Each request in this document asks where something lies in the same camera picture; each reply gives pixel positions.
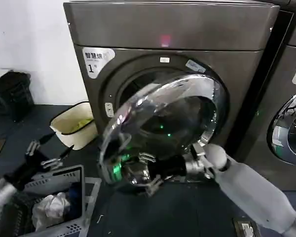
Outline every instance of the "laundry basket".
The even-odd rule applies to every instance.
[[[50,128],[67,147],[74,145],[74,150],[82,149],[98,134],[91,106],[87,101],[78,103],[54,117]]]
[[[65,192],[73,183],[81,184],[81,216],[71,221],[35,232],[32,208],[49,194]],[[85,225],[85,180],[82,165],[72,166],[36,176],[3,207],[0,215],[0,237],[64,237],[79,232]]]

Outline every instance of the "plastic tub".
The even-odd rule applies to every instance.
[[[98,135],[91,106],[87,101],[80,102],[54,117],[50,128],[67,147],[74,145],[74,150],[82,149]]]

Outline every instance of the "gray washing machine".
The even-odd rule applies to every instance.
[[[296,2],[282,6],[281,11],[284,14],[279,15],[274,26],[274,30],[278,26],[279,47],[269,45],[269,51],[275,52],[274,59],[265,55],[271,60],[271,67],[255,91],[255,100],[247,98],[244,102],[247,110],[242,108],[237,121],[248,121],[252,111],[249,108],[259,102],[253,119],[244,136],[240,130],[245,128],[239,126],[229,145],[236,144],[230,153],[234,152],[237,160],[250,165],[277,187],[296,190]]]
[[[72,1],[64,4],[99,133],[128,98],[164,75],[223,84],[224,145],[279,7],[250,0]]]

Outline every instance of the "washing machine door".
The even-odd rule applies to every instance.
[[[278,112],[269,129],[268,143],[277,157],[296,164],[296,95]]]
[[[179,73],[150,83],[118,109],[104,131],[100,165],[105,180],[120,182],[123,162],[132,159],[135,173],[147,174],[144,164],[136,163],[140,154],[171,159],[193,142],[207,144],[223,124],[226,108],[225,88],[208,75]],[[131,185],[151,181],[146,177]]]

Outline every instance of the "crumpled clothing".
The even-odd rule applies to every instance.
[[[48,195],[33,207],[32,222],[36,231],[62,223],[69,209],[70,203],[65,193]]]

